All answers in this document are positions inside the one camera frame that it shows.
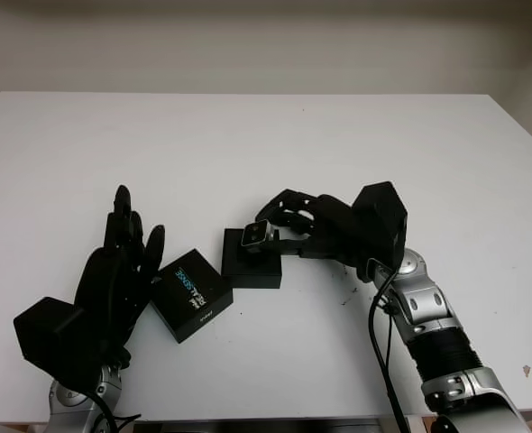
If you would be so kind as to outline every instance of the small camera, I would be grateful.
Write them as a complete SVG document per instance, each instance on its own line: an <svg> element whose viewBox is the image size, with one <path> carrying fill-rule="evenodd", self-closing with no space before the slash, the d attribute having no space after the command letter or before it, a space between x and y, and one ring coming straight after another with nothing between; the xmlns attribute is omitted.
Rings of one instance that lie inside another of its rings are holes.
<svg viewBox="0 0 532 433"><path fill-rule="evenodd" d="M249 253L259 253L261 246L273 239L274 231L268 220L251 223L244 228L241 245Z"/></svg>

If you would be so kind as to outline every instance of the black block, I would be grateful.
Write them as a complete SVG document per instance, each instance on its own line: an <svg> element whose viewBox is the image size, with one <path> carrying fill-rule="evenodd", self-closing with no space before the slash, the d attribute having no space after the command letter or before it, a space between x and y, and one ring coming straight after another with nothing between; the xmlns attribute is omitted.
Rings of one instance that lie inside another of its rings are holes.
<svg viewBox="0 0 532 433"><path fill-rule="evenodd" d="M242 248L242 228L224 230L222 277L231 287L279 289L282 281L280 254L267 251L248 253Z"/></svg>
<svg viewBox="0 0 532 433"><path fill-rule="evenodd" d="M228 283L192 250L160 271L151 304L181 343L233 301Z"/></svg>

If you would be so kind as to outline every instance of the black cable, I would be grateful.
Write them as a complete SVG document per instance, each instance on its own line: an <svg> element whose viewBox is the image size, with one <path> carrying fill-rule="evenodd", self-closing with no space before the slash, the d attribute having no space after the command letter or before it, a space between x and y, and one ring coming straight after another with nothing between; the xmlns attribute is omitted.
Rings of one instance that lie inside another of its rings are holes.
<svg viewBox="0 0 532 433"><path fill-rule="evenodd" d="M142 415L141 413L138 413L137 415L132 415L131 417L125 417L125 418L116 417L117 419L125 419L125 421L118 426L118 430L122 430L122 428L130 424L132 421L136 421L138 418L141 417L141 415Z"/></svg>
<svg viewBox="0 0 532 433"><path fill-rule="evenodd" d="M392 407L392 411L394 412L394 418L396 419L396 422L399 426L400 433L410 433L410 430L408 430L407 422L404 418L404 413L402 412L402 408L400 407L399 399L397 398L396 392L394 391L394 386L392 385L392 381L390 380L388 368L384 363L384 360L382 359L381 349L378 346L378 342L376 341L376 335L374 334L374 315L376 314L376 308L378 307L378 303L381 300L382 295L384 295L386 289L390 286L390 283L392 282L392 280L394 280L394 277L396 277L396 274L396 272L393 272L391 275L389 275L389 277L382 283L378 292L372 299L371 309L368 313L368 333L370 334L372 348L374 349L374 353L376 354L376 359L378 360L379 367L381 368L382 378L384 379L384 384L386 385L386 393L389 397L390 406Z"/></svg>
<svg viewBox="0 0 532 433"><path fill-rule="evenodd" d="M110 427L110 433L119 433L118 426L115 423L114 414L112 413L108 405L105 403L105 401L93 391L83 392L83 394L86 395L91 401L93 401L97 405L98 408L100 408L100 410L104 414L104 417L108 423L108 426Z"/></svg>
<svg viewBox="0 0 532 433"><path fill-rule="evenodd" d="M392 342L392 316L389 315L389 339L386 345L386 371L389 370L390 363L390 343Z"/></svg>

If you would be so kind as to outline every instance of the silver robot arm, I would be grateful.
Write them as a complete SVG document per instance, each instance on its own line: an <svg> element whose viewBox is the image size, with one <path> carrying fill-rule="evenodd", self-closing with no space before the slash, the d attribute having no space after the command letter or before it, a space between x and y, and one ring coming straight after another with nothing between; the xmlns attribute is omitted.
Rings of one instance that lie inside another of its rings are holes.
<svg viewBox="0 0 532 433"><path fill-rule="evenodd" d="M122 393L119 371L103 367L96 394L114 412ZM104 412L86 395L53 381L50 387L50 420L44 433L109 433Z"/></svg>
<svg viewBox="0 0 532 433"><path fill-rule="evenodd" d="M388 271L377 267L380 287ZM433 433L530 433L491 368L482 365L425 260L406 249L386 291L390 314L417 363L422 392L439 418Z"/></svg>

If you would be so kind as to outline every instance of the realsense box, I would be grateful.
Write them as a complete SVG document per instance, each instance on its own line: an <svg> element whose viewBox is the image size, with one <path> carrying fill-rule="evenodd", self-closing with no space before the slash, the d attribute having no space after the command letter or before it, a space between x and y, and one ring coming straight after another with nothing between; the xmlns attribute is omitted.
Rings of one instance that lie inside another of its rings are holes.
<svg viewBox="0 0 532 433"><path fill-rule="evenodd" d="M232 288L197 251L160 270L151 303L181 343L232 304Z"/></svg>

